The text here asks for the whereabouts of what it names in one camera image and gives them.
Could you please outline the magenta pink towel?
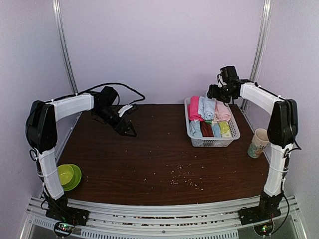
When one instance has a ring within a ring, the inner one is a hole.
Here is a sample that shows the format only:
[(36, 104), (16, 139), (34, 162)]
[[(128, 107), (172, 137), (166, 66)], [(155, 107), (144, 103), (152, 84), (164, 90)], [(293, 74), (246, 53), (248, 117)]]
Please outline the magenta pink towel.
[(199, 107), (199, 96), (192, 96), (190, 98), (190, 104), (187, 106), (188, 110), (188, 119), (190, 121), (203, 121), (203, 118), (198, 113), (198, 107)]

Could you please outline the white plastic basket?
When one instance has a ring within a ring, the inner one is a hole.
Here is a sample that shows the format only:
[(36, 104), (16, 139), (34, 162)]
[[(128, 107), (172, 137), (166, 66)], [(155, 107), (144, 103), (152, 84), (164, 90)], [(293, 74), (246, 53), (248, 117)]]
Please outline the white plastic basket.
[(234, 118), (232, 111), (230, 110), (231, 119), (228, 122), (231, 137), (195, 137), (191, 134), (190, 120), (188, 118), (188, 105), (190, 104), (190, 98), (184, 99), (184, 111), (186, 121), (187, 135), (191, 140), (193, 147), (228, 147), (232, 141), (240, 138), (240, 131), (237, 126), (237, 122)]

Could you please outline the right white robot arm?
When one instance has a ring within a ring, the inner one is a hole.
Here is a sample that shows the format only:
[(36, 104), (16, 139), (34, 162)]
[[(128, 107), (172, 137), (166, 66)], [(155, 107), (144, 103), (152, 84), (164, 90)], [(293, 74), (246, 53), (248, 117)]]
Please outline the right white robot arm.
[(210, 85), (206, 96), (229, 103), (241, 97), (251, 101), (270, 115), (267, 136), (271, 144), (271, 162), (263, 192), (269, 197), (281, 194), (286, 158), (290, 156), (298, 134), (298, 106), (293, 99), (285, 99), (257, 86), (256, 83), (236, 80), (219, 87)]

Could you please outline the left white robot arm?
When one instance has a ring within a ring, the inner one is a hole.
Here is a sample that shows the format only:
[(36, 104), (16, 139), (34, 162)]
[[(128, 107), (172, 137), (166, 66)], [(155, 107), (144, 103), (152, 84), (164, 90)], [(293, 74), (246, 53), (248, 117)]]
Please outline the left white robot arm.
[(98, 92), (83, 93), (48, 102), (37, 100), (32, 103), (26, 121), (25, 134), (29, 145), (36, 151), (44, 183), (43, 187), (47, 196), (58, 200), (64, 195), (55, 159), (58, 138), (56, 123), (59, 120), (81, 112), (91, 111), (118, 134), (137, 136), (132, 123), (127, 122), (124, 118), (124, 115), (135, 110), (137, 105), (128, 104), (118, 111), (115, 111), (110, 105), (109, 96)]

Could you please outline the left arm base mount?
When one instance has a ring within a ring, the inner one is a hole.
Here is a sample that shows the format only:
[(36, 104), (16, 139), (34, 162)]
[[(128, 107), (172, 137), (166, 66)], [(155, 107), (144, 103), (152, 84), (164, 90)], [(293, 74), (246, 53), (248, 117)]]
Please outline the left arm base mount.
[(48, 218), (62, 221), (70, 225), (85, 226), (88, 221), (89, 211), (69, 206), (64, 210), (61, 210), (50, 206), (45, 215)]

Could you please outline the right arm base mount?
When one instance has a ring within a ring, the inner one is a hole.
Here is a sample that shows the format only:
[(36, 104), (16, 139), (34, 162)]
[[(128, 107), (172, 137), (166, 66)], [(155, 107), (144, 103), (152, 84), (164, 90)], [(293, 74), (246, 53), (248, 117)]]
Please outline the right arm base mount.
[(262, 204), (255, 207), (243, 207), (238, 211), (241, 225), (254, 224), (265, 220), (270, 220), (273, 217), (281, 215), (278, 205)]

